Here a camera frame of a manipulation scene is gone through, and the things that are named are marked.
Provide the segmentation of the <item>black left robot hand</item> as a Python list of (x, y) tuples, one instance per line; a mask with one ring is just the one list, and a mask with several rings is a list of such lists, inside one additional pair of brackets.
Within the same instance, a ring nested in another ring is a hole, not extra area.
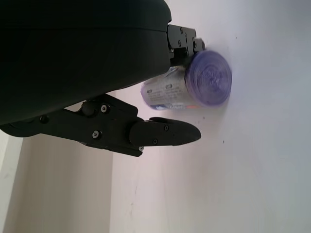
[(194, 29), (171, 19), (163, 0), (1, 1), (1, 130), (135, 157), (144, 147), (199, 140), (195, 126), (143, 120), (109, 94), (186, 65), (204, 49)]

